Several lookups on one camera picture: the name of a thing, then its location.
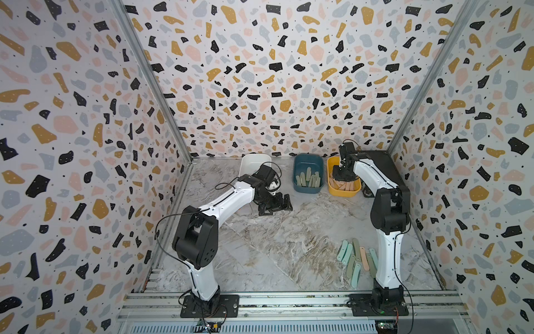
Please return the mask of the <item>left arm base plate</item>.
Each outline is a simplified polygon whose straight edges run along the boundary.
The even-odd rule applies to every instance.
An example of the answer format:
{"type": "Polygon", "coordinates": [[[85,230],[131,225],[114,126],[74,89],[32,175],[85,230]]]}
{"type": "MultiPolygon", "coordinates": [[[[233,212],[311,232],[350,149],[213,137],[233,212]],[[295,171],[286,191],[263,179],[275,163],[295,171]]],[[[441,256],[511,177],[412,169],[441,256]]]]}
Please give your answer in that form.
{"type": "Polygon", "coordinates": [[[238,294],[215,295],[210,301],[203,301],[195,295],[188,295],[183,301],[180,317],[188,318],[236,318],[239,312],[238,294]]]}

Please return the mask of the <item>white storage box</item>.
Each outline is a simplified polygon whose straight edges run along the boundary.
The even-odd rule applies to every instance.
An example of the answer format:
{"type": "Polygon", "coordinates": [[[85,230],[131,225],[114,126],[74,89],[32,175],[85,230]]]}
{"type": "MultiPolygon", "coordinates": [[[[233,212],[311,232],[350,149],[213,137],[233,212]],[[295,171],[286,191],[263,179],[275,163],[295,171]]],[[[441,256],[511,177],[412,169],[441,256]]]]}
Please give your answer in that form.
{"type": "Polygon", "coordinates": [[[263,185],[265,185],[266,177],[258,177],[255,174],[262,165],[266,166],[268,162],[271,161],[272,159],[267,154],[246,154],[241,160],[237,182],[240,184],[251,182],[253,186],[261,182],[263,185]]]}

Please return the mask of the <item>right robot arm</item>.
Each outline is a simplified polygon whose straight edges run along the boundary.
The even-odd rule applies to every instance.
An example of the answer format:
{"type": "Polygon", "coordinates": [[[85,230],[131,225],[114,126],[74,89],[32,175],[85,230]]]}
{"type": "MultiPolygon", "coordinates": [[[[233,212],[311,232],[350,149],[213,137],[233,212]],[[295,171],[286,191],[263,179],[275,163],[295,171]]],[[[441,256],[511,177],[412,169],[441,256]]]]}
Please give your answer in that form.
{"type": "Polygon", "coordinates": [[[359,179],[374,196],[370,220],[378,233],[379,263],[368,304],[375,311],[396,309],[402,313],[405,287],[399,269],[402,239],[410,221],[410,190],[391,157],[359,151],[353,141],[339,146],[339,164],[332,176],[342,182],[359,179]]]}

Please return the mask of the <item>mint knife lowest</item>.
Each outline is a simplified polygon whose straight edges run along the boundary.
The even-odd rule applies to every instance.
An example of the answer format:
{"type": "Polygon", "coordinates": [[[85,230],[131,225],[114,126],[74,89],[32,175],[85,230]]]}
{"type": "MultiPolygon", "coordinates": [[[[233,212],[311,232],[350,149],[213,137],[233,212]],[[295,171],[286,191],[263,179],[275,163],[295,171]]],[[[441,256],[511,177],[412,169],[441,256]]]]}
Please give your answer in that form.
{"type": "Polygon", "coordinates": [[[356,262],[353,266],[353,272],[350,279],[350,285],[353,289],[356,289],[358,286],[361,268],[362,266],[358,262],[356,262]]]}

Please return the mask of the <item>olive knife bottom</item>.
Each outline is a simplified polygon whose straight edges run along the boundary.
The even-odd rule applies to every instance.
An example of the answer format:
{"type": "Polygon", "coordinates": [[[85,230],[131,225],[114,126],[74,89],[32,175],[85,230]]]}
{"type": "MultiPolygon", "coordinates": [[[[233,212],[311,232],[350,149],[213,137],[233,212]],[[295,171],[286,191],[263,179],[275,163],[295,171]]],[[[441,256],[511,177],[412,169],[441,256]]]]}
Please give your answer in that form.
{"type": "Polygon", "coordinates": [[[353,249],[355,254],[355,261],[358,263],[362,262],[361,253],[360,253],[360,242],[357,238],[353,238],[353,249]]]}

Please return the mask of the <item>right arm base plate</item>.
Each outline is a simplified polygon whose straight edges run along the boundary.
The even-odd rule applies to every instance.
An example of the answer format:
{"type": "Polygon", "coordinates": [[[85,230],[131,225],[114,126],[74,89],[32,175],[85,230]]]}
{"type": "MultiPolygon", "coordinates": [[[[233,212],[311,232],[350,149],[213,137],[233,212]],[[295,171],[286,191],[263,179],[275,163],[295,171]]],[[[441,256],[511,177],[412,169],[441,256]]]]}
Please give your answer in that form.
{"type": "Polygon", "coordinates": [[[351,309],[353,317],[397,317],[410,314],[404,298],[400,295],[379,297],[372,293],[357,293],[348,297],[346,306],[351,309]]]}

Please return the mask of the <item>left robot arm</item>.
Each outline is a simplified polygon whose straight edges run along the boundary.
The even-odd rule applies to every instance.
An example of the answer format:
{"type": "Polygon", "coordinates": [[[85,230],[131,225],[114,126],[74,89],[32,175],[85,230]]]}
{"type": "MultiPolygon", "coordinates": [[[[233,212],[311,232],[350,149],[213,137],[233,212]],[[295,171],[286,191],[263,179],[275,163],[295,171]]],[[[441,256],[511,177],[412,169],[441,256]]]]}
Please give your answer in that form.
{"type": "Polygon", "coordinates": [[[229,187],[221,196],[200,207],[188,206],[179,214],[171,255],[159,240],[160,229],[155,228],[154,239],[157,246],[172,259],[186,266],[191,279],[191,298],[196,306],[214,313],[221,304],[221,288],[216,282],[212,262],[218,252],[219,230],[234,213],[242,207],[254,203],[258,215],[271,216],[279,211],[292,211],[293,206],[288,194],[279,192],[282,186],[282,169],[270,159],[247,163],[241,160],[242,174],[229,182],[221,182],[216,190],[229,187]]]}

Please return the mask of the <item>yellow storage box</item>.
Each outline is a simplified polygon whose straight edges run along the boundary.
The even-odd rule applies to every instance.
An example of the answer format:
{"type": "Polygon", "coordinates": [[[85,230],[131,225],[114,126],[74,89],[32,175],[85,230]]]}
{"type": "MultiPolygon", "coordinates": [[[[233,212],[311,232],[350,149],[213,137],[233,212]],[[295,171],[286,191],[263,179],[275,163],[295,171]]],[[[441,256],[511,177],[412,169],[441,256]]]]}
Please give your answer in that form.
{"type": "Polygon", "coordinates": [[[333,169],[339,165],[339,157],[330,157],[327,161],[328,165],[328,191],[331,195],[352,198],[362,188],[360,179],[352,182],[336,181],[333,178],[333,169]]]}

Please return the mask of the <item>mint knife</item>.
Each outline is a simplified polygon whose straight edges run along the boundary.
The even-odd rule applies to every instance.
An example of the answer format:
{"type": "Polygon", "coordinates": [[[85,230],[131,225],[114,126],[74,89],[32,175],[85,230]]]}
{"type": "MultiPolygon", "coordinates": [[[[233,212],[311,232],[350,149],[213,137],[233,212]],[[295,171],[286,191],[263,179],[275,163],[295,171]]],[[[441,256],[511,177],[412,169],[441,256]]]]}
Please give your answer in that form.
{"type": "Polygon", "coordinates": [[[373,248],[369,248],[369,265],[373,267],[374,269],[378,268],[378,256],[376,255],[376,251],[373,248]]]}
{"type": "Polygon", "coordinates": [[[353,254],[353,245],[349,244],[346,247],[346,252],[344,253],[343,258],[342,258],[342,264],[343,265],[348,265],[352,254],[353,254]]]}
{"type": "Polygon", "coordinates": [[[337,254],[337,261],[346,264],[346,255],[348,254],[348,241],[343,240],[341,247],[337,254]]]}

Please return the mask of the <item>dark teal storage box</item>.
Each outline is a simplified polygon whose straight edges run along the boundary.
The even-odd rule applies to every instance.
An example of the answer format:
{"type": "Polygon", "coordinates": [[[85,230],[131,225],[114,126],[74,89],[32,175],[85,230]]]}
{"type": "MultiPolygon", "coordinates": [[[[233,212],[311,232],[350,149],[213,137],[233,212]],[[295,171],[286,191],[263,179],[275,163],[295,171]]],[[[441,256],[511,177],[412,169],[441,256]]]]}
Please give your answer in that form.
{"type": "Polygon", "coordinates": [[[293,188],[298,193],[319,193],[325,184],[324,161],[317,154],[298,154],[293,164],[293,188]]]}

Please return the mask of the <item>olive knife lowest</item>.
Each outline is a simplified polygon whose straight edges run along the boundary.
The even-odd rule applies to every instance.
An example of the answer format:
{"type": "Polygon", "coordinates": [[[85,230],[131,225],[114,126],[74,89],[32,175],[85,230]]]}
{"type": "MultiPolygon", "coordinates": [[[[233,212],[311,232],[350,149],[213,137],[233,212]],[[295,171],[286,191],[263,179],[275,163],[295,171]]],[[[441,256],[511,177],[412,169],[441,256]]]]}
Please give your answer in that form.
{"type": "Polygon", "coordinates": [[[353,272],[355,268],[356,259],[354,255],[351,255],[346,267],[346,279],[348,282],[352,280],[353,272]]]}

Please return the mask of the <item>black case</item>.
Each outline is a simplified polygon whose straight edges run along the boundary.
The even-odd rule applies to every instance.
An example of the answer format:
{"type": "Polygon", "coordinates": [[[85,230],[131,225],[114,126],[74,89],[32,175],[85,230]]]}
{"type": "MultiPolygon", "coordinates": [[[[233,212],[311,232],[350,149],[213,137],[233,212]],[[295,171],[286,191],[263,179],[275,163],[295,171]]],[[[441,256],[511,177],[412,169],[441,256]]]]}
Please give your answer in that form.
{"type": "Polygon", "coordinates": [[[373,198],[378,189],[385,188],[397,189],[406,203],[410,200],[410,190],[385,151],[358,152],[349,170],[361,179],[366,198],[373,198]]]}

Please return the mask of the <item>aluminium front rail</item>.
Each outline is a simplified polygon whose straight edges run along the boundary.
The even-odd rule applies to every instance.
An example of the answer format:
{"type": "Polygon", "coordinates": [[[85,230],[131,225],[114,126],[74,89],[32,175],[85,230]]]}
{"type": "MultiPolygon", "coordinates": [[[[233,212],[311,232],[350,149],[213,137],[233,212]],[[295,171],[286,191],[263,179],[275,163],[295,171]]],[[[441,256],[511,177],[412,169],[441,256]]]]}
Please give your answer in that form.
{"type": "Polygon", "coordinates": [[[240,292],[220,315],[183,318],[178,293],[130,294],[117,333],[475,333],[452,291],[416,291],[409,314],[367,315],[349,306],[349,292],[240,292]]]}

